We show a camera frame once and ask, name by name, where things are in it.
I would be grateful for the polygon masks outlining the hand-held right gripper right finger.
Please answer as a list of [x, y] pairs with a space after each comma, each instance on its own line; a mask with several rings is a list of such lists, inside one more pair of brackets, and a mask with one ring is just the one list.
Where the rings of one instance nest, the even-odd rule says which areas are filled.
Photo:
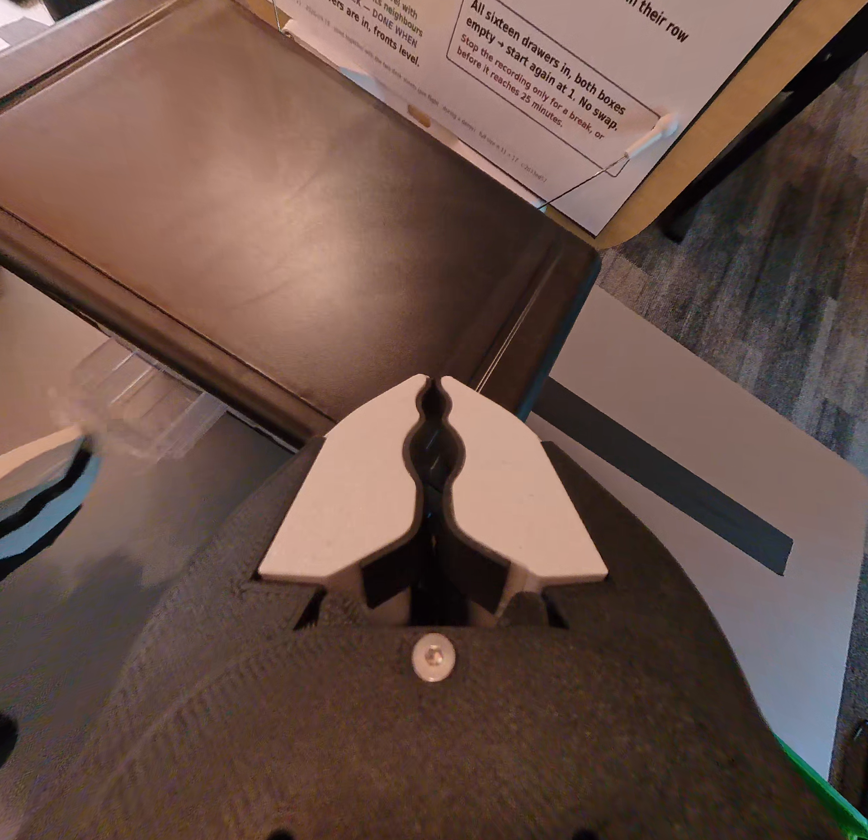
[[601, 582], [609, 574], [538, 436], [518, 417], [451, 377], [446, 424], [463, 458], [450, 485], [464, 542], [508, 564], [504, 596]]

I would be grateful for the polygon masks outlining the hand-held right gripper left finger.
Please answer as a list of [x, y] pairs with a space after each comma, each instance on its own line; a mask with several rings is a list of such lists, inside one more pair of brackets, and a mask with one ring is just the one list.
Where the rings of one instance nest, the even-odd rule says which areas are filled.
[[424, 374], [362, 404], [323, 438], [258, 568], [264, 581], [404, 593], [422, 559], [422, 487], [409, 459]]

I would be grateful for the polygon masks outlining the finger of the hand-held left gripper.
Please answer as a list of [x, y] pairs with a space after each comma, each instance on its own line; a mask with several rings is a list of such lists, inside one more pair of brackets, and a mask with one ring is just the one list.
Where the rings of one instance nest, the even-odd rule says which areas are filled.
[[70, 470], [85, 435], [65, 428], [1, 455], [1, 514], [12, 516]]
[[81, 510], [102, 465], [92, 451], [79, 451], [64, 475], [10, 500], [2, 514], [2, 563], [25, 563], [51, 546]]

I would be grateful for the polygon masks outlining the clear plastic drawer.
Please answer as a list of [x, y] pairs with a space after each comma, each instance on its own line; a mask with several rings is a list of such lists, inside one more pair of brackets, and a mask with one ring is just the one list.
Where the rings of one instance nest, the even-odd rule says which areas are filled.
[[149, 464], [189, 454], [225, 413], [222, 401], [113, 338], [71, 370], [57, 396], [63, 422]]

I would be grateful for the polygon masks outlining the black drawer cabinet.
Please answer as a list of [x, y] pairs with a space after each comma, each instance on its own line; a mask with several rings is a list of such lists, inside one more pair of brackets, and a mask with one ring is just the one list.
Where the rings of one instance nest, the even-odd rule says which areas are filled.
[[2, 266], [299, 446], [410, 376], [526, 418], [595, 249], [233, 0], [2, 51]]

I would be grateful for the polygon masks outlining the green plastic bin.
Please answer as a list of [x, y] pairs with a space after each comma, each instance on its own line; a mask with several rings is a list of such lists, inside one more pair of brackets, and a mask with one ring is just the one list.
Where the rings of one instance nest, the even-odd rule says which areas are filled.
[[777, 735], [774, 737], [844, 837], [866, 838], [866, 759], [854, 756], [856, 761], [852, 761], [844, 769], [842, 774], [844, 787], [839, 791], [790, 748], [781, 737]]

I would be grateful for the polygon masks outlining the black tape strip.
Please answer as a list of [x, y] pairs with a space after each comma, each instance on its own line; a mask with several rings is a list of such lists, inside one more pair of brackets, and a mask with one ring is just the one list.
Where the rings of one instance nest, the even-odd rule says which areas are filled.
[[776, 575], [793, 539], [648, 444], [558, 381], [548, 378], [534, 411], [544, 421]]

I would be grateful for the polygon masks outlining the wooden backing board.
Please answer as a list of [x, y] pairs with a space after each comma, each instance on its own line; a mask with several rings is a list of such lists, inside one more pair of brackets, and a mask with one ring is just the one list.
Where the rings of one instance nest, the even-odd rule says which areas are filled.
[[521, 186], [508, 183], [507, 176], [493, 169], [490, 162], [477, 157], [473, 151], [461, 152], [455, 137], [445, 133], [417, 109], [408, 109], [402, 101], [398, 101], [394, 107], [385, 101], [384, 90], [370, 90], [357, 83], [309, 43], [287, 32], [286, 27], [291, 18], [283, 11], [275, 10], [270, 0], [245, 2], [256, 16], [275, 26], [278, 32], [288, 35], [396, 112], [424, 127], [427, 133], [495, 177], [518, 197], [603, 249], [637, 235], [674, 202], [760, 116], [765, 107], [782, 92], [786, 83], [819, 54], [820, 48], [854, 19], [866, 0], [797, 0], [724, 83], [710, 104], [686, 130], [678, 134], [675, 145], [628, 197], [599, 235], [592, 235], [576, 225], [556, 210], [553, 204], [539, 207], [536, 201], [520, 193]]

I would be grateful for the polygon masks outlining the white instruction poster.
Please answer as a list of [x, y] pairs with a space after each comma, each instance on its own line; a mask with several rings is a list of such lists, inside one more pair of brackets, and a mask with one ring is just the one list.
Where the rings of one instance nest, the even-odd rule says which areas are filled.
[[592, 235], [797, 0], [272, 0]]

